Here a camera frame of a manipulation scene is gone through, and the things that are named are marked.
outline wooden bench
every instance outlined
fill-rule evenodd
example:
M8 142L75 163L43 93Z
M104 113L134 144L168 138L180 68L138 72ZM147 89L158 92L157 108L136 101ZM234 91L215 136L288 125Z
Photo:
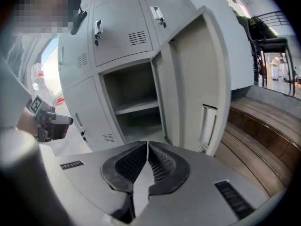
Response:
M270 150L230 123L226 126L215 157L251 180L269 196L288 187L293 176Z
M228 121L260 142L294 172L301 158L301 120L244 97L231 103Z

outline black chair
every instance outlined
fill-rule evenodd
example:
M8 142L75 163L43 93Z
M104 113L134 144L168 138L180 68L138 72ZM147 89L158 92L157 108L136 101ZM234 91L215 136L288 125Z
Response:
M245 32L247 34L247 37L251 43L252 51L257 57L257 55L261 51L263 53L285 53L285 58L288 63L290 61L290 66L291 66L291 71L293 71L293 60L292 60L292 54L288 46L288 42L286 38L283 37L277 37L277 38L267 38L267 39L262 39L262 40L256 40L252 37L249 29L249 21L246 17L244 16L237 16L238 22L243 26L245 29ZM264 67L264 73L265 73L265 83L267 85L267 68L266 66ZM291 78L290 73L288 74L289 76L289 82L290 82L290 90L291 90L291 83L293 83L293 95L295 94L295 83L294 79Z

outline metal railing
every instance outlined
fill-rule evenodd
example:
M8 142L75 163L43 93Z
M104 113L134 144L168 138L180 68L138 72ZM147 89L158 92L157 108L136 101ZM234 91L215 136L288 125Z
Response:
M256 17L262 20L267 26L290 25L289 21L281 11L265 13Z

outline ventilation slot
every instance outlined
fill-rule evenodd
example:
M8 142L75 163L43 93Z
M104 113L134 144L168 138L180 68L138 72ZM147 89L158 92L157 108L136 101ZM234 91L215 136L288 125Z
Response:
M105 134L103 135L103 138L107 143L115 142L115 139L112 134Z
M130 33L128 35L128 38L130 40L130 44L132 45L137 45L141 43L146 43L146 37L145 37L145 32L135 32L135 33Z
M63 170L66 170L66 169L75 168L75 167L78 167L78 166L81 166L81 165L84 165L84 163L82 161L74 161L74 162L70 162L70 163L67 163L67 164L62 164L60 166Z
M216 188L228 205L232 208L239 220L247 217L254 212L252 206L234 189L234 187L228 181L222 181L215 184Z
M87 64L87 54L84 53L77 58L77 66L80 69L81 67L83 67L86 64Z

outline hand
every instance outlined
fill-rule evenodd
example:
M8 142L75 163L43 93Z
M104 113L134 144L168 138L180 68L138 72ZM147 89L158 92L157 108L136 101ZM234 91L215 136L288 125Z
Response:
M26 131L32 134L33 136L38 135L38 128L36 125L34 114L32 114L27 108L24 108L20 120L17 124L17 128L19 130Z

